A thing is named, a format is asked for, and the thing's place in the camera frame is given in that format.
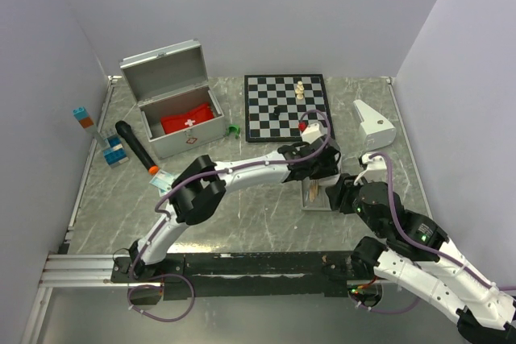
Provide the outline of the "bag of cotton swabs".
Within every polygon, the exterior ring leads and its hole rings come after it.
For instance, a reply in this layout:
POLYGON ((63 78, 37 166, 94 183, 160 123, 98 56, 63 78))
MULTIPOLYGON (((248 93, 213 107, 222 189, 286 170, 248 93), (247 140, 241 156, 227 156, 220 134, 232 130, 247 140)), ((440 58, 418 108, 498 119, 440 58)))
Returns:
POLYGON ((319 191, 319 181, 311 180, 309 191, 308 191, 308 194, 309 194, 308 198, 309 198, 310 203, 313 203, 317 199, 318 191, 319 191))

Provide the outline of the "grey plastic tray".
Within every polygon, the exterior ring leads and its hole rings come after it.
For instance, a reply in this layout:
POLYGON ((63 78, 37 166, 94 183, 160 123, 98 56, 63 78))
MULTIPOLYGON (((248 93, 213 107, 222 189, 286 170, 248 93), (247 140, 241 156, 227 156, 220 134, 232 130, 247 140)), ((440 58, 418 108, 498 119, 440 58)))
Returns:
POLYGON ((319 181, 319 191, 318 197, 313 202, 309 201, 309 187, 311 179, 306 178, 302 181, 301 185, 301 197, 302 197, 302 210, 305 211, 331 211, 330 202, 328 196, 326 194, 326 188, 331 187, 336 184, 339 178, 337 176, 327 177, 318 180, 319 181))

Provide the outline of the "red first aid kit pouch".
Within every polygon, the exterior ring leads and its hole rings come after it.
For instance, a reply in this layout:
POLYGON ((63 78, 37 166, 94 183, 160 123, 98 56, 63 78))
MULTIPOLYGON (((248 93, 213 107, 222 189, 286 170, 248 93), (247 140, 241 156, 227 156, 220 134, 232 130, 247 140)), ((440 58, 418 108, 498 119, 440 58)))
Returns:
POLYGON ((209 103, 203 103, 183 114, 173 114, 160 119, 161 126, 166 135, 184 129, 189 129, 197 124, 210 121, 214 113, 209 103))

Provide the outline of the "teal striped wipe packet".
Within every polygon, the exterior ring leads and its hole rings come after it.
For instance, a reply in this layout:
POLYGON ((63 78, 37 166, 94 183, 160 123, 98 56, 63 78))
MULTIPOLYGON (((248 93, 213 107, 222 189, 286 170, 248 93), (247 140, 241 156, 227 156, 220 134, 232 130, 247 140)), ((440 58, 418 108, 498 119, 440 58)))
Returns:
POLYGON ((172 188, 172 184, 176 177, 177 176, 174 174, 164 170, 159 170, 150 180, 149 184, 158 188, 162 193, 167 193, 172 188))

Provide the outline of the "metal first aid case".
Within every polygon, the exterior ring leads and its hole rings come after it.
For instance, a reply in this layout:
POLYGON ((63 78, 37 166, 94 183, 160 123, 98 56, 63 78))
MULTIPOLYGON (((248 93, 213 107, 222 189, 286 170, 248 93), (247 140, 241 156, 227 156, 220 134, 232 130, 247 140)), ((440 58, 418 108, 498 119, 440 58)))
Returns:
POLYGON ((140 110, 147 139, 165 159, 221 139, 226 133, 223 110, 209 86, 201 43, 197 39, 124 58, 123 77, 140 110), (210 121, 166 135, 160 119, 209 103, 210 121))

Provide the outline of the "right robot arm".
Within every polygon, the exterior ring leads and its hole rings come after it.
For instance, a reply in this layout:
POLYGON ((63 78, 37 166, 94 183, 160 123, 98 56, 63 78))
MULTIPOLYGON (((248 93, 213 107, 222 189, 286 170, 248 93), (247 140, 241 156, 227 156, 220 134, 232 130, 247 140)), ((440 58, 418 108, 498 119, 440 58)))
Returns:
POLYGON ((351 254, 361 278, 389 280, 433 305, 470 343, 515 341, 515 298, 483 276, 432 219, 406 209, 392 185, 354 184, 343 174, 326 188, 330 207, 355 213, 373 232, 351 254))

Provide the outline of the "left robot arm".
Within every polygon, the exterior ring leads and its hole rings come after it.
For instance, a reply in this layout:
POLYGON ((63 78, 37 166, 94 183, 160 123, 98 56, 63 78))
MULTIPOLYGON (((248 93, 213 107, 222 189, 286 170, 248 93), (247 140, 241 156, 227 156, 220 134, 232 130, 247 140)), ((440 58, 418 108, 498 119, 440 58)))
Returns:
POLYGON ((326 135, 312 143, 281 146, 247 160, 220 162, 208 155, 199 156, 156 205, 160 218, 131 245, 130 277, 142 281, 155 278, 168 249, 188 227, 213 216, 226 195, 261 184, 338 178, 340 156, 339 145, 326 135))

